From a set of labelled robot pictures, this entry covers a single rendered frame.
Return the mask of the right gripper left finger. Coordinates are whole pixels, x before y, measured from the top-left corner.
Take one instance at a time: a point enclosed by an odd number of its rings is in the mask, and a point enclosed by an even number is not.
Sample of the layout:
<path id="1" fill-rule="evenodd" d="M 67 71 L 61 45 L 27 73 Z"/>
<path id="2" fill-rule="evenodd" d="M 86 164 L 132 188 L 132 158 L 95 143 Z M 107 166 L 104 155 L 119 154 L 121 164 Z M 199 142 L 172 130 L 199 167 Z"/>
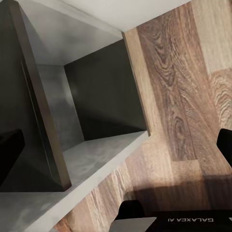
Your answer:
<path id="1" fill-rule="evenodd" d="M 0 134 L 0 186 L 25 148 L 21 129 Z"/>

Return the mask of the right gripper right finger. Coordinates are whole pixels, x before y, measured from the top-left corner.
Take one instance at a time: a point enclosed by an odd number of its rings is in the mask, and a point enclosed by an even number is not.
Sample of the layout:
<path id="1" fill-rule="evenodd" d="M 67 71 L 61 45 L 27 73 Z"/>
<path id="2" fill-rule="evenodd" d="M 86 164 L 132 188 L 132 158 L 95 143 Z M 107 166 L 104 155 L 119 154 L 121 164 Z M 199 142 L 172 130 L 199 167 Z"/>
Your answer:
<path id="1" fill-rule="evenodd" d="M 232 130 L 220 129 L 217 138 L 217 146 L 232 167 Z"/>

